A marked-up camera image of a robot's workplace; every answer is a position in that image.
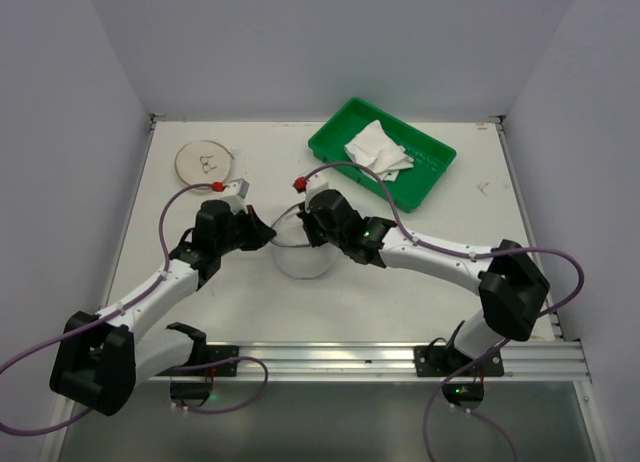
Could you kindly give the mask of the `white mesh laundry bag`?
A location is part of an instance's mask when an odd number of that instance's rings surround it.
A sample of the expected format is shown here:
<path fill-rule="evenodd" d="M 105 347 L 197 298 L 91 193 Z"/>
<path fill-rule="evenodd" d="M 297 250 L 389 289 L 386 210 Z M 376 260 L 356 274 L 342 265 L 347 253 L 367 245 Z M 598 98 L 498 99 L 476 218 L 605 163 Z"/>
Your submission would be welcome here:
<path fill-rule="evenodd" d="M 337 260 L 329 245 L 312 247 L 298 217 L 296 204 L 285 210 L 272 224 L 276 231 L 273 258 L 277 267 L 294 279 L 315 279 L 328 272 Z"/>

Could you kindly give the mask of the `round beige zipped laundry bag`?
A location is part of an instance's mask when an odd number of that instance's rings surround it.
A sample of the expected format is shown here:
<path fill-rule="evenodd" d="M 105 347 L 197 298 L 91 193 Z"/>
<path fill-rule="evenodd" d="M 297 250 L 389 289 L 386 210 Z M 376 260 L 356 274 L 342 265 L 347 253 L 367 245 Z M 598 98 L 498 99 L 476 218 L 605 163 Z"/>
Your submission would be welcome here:
<path fill-rule="evenodd" d="M 175 172 L 185 185 L 225 182 L 233 167 L 234 155 L 214 140 L 189 142 L 178 150 Z"/>

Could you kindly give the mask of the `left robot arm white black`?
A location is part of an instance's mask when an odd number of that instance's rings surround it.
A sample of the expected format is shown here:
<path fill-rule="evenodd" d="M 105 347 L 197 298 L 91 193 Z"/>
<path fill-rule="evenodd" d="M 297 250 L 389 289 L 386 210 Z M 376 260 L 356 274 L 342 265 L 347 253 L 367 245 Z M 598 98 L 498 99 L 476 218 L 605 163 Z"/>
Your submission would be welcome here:
<path fill-rule="evenodd" d="M 105 416 L 124 407 L 141 382 L 165 371 L 211 375 L 224 364 L 213 358 L 204 332 L 184 323 L 149 330 L 174 306 L 199 291 L 230 252 L 257 251 L 276 236 L 253 207 L 233 209 L 216 200 L 201 205 L 160 269 L 124 299 L 65 324 L 50 389 Z"/>

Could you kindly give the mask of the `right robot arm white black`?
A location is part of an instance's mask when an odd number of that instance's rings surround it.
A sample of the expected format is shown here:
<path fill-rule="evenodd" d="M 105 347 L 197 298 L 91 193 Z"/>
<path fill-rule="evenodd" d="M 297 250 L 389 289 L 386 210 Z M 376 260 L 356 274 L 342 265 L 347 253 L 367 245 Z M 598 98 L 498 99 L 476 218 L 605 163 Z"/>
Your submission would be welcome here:
<path fill-rule="evenodd" d="M 308 197 L 299 208 L 313 247 L 330 244 L 360 265 L 422 273 L 479 297 L 481 308 L 459 324 L 445 351 L 454 373 L 470 373 L 504 339 L 530 339 L 550 284 L 518 243 L 503 240 L 494 249 L 405 233 L 398 222 L 361 216 L 335 189 Z"/>

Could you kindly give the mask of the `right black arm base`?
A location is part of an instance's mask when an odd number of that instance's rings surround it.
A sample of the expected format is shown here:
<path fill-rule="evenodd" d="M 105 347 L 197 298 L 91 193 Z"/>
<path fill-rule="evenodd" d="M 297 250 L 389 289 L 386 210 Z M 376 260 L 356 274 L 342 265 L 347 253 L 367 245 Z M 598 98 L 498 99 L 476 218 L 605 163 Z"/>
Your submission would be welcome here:
<path fill-rule="evenodd" d="M 471 362 L 471 358 L 454 347 L 454 342 L 463 323 L 460 322 L 448 340 L 438 337 L 428 345 L 413 348 L 413 361 L 417 377 L 446 378 L 451 373 Z M 500 353 L 491 359 L 477 363 L 462 373 L 470 377 L 470 382 L 449 382 L 441 392 L 445 399 L 457 408 L 475 410 L 480 407 L 484 396 L 486 377 L 502 377 L 505 375 Z"/>

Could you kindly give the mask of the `white bra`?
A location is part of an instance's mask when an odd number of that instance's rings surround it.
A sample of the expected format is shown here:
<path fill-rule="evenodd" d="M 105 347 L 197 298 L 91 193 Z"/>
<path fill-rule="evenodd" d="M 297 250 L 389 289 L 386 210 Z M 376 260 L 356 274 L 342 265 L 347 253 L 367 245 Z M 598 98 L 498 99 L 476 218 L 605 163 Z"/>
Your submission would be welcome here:
<path fill-rule="evenodd" d="M 401 171 L 414 167 L 414 159 L 394 142 L 379 120 L 369 123 L 344 146 L 349 159 L 374 172 L 383 181 L 395 181 Z"/>

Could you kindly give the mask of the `green plastic tray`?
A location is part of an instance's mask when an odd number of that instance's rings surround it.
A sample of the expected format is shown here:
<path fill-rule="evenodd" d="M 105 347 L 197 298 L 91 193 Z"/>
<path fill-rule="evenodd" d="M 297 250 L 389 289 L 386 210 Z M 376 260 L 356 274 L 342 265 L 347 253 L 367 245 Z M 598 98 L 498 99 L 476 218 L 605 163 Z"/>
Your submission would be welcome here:
<path fill-rule="evenodd" d="M 385 185 L 398 209 L 418 208 L 457 156 L 455 149 L 357 97 L 349 99 L 308 141 L 313 156 L 324 164 L 349 159 L 345 146 L 371 123 L 378 121 L 391 140 L 413 159 Z"/>

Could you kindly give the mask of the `aluminium mounting rail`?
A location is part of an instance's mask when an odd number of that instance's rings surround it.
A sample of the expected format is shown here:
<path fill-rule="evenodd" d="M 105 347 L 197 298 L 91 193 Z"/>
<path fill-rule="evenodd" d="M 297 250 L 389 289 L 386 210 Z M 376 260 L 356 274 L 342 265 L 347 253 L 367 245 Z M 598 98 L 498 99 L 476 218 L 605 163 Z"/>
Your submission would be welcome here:
<path fill-rule="evenodd" d="M 265 363 L 274 382 L 439 382 L 418 342 L 237 342 L 235 353 Z M 587 382 L 590 372 L 576 342 L 510 343 L 459 382 Z"/>

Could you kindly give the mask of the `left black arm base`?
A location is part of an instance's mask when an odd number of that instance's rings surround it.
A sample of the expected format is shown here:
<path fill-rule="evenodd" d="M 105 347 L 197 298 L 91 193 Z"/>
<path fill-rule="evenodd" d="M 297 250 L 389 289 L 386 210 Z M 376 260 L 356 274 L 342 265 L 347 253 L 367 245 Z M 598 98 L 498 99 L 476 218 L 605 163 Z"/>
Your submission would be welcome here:
<path fill-rule="evenodd" d="M 186 335 L 193 342 L 189 358 L 183 367 L 220 362 L 239 355 L 240 348 L 237 345 L 214 344 L 210 346 L 207 342 L 207 335 L 189 325 L 175 322 L 169 324 L 167 329 Z M 229 362 L 216 367 L 184 372 L 170 369 L 163 372 L 163 375 L 199 377 L 199 382 L 171 382 L 169 396 L 171 401 L 177 405 L 188 406 L 188 402 L 194 402 L 196 407 L 202 407 L 213 393 L 215 376 L 235 377 L 236 372 L 237 362 Z"/>

